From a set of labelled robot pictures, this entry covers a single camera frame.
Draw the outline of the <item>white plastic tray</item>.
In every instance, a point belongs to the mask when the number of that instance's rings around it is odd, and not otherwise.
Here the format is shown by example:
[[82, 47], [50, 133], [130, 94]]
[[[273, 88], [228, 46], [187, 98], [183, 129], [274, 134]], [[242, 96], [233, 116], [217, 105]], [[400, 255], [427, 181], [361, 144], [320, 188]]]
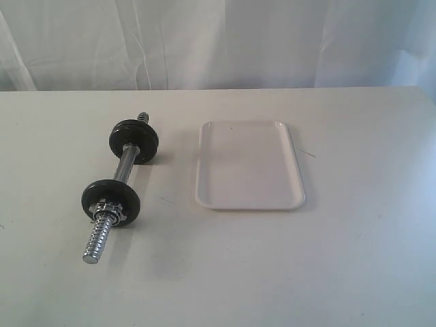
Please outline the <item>white plastic tray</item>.
[[209, 121], [200, 128], [196, 200], [218, 211], [292, 211], [305, 202], [288, 126]]

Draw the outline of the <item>chrome dumbbell bar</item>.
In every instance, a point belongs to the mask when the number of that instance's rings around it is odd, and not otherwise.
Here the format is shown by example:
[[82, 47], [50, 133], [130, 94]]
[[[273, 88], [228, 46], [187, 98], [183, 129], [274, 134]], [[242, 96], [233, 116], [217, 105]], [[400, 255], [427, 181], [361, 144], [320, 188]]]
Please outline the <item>chrome dumbbell bar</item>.
[[[141, 112], [136, 119], [149, 124], [149, 114], [146, 112]], [[118, 166], [114, 173], [114, 177], [110, 179], [128, 184], [128, 179], [130, 177], [132, 168], [135, 166], [134, 161], [138, 153], [139, 148], [137, 146], [132, 144], [125, 145], [123, 148], [122, 157], [119, 159]], [[106, 199], [101, 199], [99, 202], [109, 201]], [[110, 230], [113, 227], [118, 228], [119, 226], [112, 226], [109, 216], [105, 214], [98, 215], [95, 221], [92, 219], [91, 221], [93, 222], [94, 226], [84, 249], [82, 259], [87, 264], [97, 264], [104, 251]]]

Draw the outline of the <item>black weight plate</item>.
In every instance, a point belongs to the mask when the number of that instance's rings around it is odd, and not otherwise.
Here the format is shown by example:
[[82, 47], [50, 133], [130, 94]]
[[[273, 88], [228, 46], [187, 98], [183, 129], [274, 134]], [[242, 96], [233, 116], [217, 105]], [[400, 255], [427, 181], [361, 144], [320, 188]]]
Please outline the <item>black weight plate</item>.
[[135, 127], [139, 128], [141, 131], [147, 131], [149, 133], [156, 133], [156, 131], [144, 121], [140, 121], [138, 119], [126, 119], [118, 122], [112, 129], [112, 133], [117, 130], [125, 129], [127, 127]]
[[156, 156], [159, 138], [151, 127], [124, 125], [114, 128], [109, 137], [109, 146], [119, 159], [122, 157], [124, 146], [128, 144], [139, 148], [134, 164], [142, 165]]
[[95, 206], [101, 199], [116, 202], [123, 207], [123, 219], [115, 226], [126, 226], [136, 220], [140, 213], [140, 198], [126, 183], [113, 179], [102, 179], [88, 185], [82, 193], [81, 205], [85, 214], [93, 219], [91, 206]]

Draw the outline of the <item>white backdrop curtain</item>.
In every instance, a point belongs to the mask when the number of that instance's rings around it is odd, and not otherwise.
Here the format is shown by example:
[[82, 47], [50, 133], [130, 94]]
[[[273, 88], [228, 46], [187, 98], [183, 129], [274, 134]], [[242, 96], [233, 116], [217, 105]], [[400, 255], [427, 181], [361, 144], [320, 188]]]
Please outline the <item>white backdrop curtain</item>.
[[3, 90], [417, 85], [434, 1], [2, 1]]

